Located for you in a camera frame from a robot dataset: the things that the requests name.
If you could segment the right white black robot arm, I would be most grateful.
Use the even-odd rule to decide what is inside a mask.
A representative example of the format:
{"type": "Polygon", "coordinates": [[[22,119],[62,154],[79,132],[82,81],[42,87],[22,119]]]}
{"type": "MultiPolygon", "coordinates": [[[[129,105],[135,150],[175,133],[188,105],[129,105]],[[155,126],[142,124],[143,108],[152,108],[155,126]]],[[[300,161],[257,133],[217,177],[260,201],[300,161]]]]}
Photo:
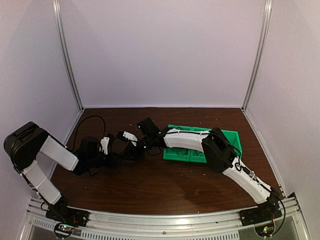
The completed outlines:
{"type": "Polygon", "coordinates": [[[129,144],[124,150],[126,160],[137,161],[153,147],[182,148],[204,154],[206,164],[215,173],[221,173],[243,188],[257,204],[256,216],[266,221],[280,209],[280,195],[276,189],[264,183],[241,160],[241,152],[233,146],[222,130],[193,131],[175,127],[159,129],[151,118],[138,123],[143,138],[124,131],[120,134],[129,144]]]}

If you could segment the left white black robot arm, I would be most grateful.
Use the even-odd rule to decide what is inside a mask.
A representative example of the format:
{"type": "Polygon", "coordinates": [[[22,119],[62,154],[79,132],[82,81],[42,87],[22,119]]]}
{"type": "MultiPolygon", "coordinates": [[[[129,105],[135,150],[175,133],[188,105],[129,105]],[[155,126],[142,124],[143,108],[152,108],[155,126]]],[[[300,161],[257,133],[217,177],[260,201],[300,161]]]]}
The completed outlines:
{"type": "Polygon", "coordinates": [[[81,176],[91,169],[116,168],[120,155],[109,150],[110,136],[102,139],[85,137],[79,149],[72,151],[45,129],[30,121],[9,134],[3,148],[13,168],[29,186],[48,204],[53,215],[61,222],[72,218],[68,200],[51,182],[45,161],[81,176]]]}

